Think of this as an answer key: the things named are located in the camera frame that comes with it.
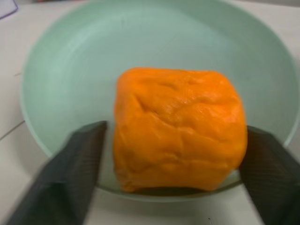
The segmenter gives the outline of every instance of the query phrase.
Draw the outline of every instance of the bowl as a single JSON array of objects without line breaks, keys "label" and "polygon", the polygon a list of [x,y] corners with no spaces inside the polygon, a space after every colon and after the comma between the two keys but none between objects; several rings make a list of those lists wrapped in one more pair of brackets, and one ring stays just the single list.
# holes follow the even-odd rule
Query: bowl
[{"label": "bowl", "polygon": [[[132,67],[220,71],[238,90],[249,125],[287,145],[298,124],[295,62],[279,38],[251,15],[213,0],[89,2],[58,20],[33,47],[22,76],[21,105],[48,156],[72,131],[109,121],[98,187],[110,193],[154,202],[213,193],[122,192],[113,171],[113,105],[116,79]],[[239,183],[233,171],[217,191]]]}]

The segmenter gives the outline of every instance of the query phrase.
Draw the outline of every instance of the bowl rim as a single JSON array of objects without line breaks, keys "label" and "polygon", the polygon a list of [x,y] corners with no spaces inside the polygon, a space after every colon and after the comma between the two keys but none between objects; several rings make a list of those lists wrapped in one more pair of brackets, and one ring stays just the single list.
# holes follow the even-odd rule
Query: bowl rim
[{"label": "bowl rim", "polygon": [[[282,39],[276,35],[276,33],[269,27],[267,26],[264,22],[260,21],[258,18],[256,18],[255,16],[253,16],[252,14],[250,14],[248,11],[240,8],[239,6],[234,5],[233,3],[230,2],[225,2],[225,1],[216,1],[219,5],[226,5],[226,6],[230,6],[231,8],[233,8],[234,10],[237,10],[239,12],[242,12],[246,17],[248,17],[248,19],[255,21],[257,24],[260,24],[261,26],[263,26],[266,30],[268,30],[268,32],[270,33],[270,36],[273,36],[274,40],[277,42],[277,45],[280,45],[282,47],[282,49],[285,51],[286,56],[288,57],[288,60],[291,62],[292,64],[292,69],[296,75],[296,79],[298,81],[298,96],[300,96],[300,71],[298,69],[298,66],[296,64],[296,61],[293,57],[293,55],[290,53],[290,51],[288,50],[288,48],[286,47],[286,45],[284,44],[284,42],[282,41]],[[35,141],[38,143],[39,147],[41,148],[41,150],[49,157],[52,158],[55,154],[51,153],[49,151],[49,149],[44,145],[44,143],[40,140],[40,138],[38,137],[37,133],[35,132],[33,125],[29,119],[28,113],[27,113],[27,108],[25,105],[25,99],[24,99],[24,75],[25,72],[27,70],[27,66],[29,64],[30,61],[30,56],[34,53],[35,49],[37,48],[38,45],[40,45],[40,43],[42,42],[42,40],[44,39],[44,37],[46,37],[48,35],[48,33],[50,33],[52,31],[52,29],[54,27],[56,27],[57,24],[59,24],[61,21],[67,19],[69,16],[72,16],[73,14],[80,12],[83,8],[87,7],[89,4],[95,4],[95,2],[87,2],[84,3],[78,7],[76,7],[75,9],[70,10],[69,12],[66,12],[63,16],[59,17],[56,21],[54,21],[47,29],[46,31],[44,31],[44,33],[37,39],[37,41],[34,43],[34,45],[32,46],[28,57],[26,59],[26,62],[24,64],[23,67],[23,73],[21,76],[21,91],[20,91],[20,105],[21,105],[21,111],[22,114],[24,116],[24,120],[26,122],[26,125],[31,133],[31,135],[34,137]],[[289,145],[289,143],[291,142],[294,134],[297,131],[298,125],[299,125],[299,121],[300,121],[300,103],[298,103],[298,107],[297,107],[297,113],[296,113],[296,118],[294,121],[294,124],[289,132],[288,137],[286,138],[286,140],[283,143],[284,147],[287,147]],[[190,200],[194,200],[203,196],[209,196],[209,195],[213,195],[216,193],[220,193],[226,190],[229,190],[233,187],[236,187],[238,185],[242,184],[241,180],[235,181],[234,183],[231,183],[229,185],[226,185],[225,187],[219,188],[215,191],[212,192],[201,192],[201,193],[197,193],[197,194],[192,194],[192,195],[176,195],[176,196],[151,196],[151,195],[139,195],[139,194],[135,194],[135,193],[126,193],[126,192],[122,192],[122,191],[118,191],[118,190],[113,190],[113,189],[109,189],[104,187],[103,185],[97,184],[96,187],[113,195],[117,195],[117,196],[122,196],[124,198],[127,199],[131,199],[131,200],[139,200],[139,201],[143,201],[143,202],[161,202],[161,203],[167,203],[167,202],[183,202],[183,201],[190,201]]]}]

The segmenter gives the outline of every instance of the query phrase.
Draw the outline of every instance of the table surface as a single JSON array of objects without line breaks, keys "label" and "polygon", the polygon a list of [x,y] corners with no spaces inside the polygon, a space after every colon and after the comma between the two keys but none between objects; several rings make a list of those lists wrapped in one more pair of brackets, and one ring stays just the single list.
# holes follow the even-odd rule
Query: table surface
[{"label": "table surface", "polygon": [[[300,7],[231,1],[269,25],[300,62]],[[19,106],[19,81],[30,48],[45,29],[82,1],[20,5],[0,20],[0,223],[47,160]],[[290,151],[300,159],[300,129]],[[88,225],[261,225],[244,187],[181,203],[133,202],[97,190]]]}]

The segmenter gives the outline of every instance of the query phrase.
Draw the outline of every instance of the light green bowl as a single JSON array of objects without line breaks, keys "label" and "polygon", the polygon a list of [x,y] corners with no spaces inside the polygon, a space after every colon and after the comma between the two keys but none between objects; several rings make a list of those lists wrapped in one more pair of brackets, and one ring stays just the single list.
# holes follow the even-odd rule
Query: light green bowl
[{"label": "light green bowl", "polygon": [[[113,103],[117,77],[132,67],[224,73],[243,99],[248,124],[286,145],[298,123],[293,58],[271,30],[242,10],[214,0],[90,2],[56,22],[34,46],[22,78],[21,103],[31,133],[49,156],[73,130],[108,120],[99,187],[111,193],[158,202],[209,194],[121,191],[113,172]],[[219,191],[237,183],[238,172],[233,172]]]}]

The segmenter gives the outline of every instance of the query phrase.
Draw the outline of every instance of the orange clay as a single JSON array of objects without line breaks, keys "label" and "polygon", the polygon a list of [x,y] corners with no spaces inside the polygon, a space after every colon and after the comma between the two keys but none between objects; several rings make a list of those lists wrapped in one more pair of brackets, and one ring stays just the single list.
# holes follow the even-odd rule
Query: orange clay
[{"label": "orange clay", "polygon": [[118,79],[114,116],[115,172],[124,191],[212,191],[246,152],[241,99],[216,71],[130,69]]}]

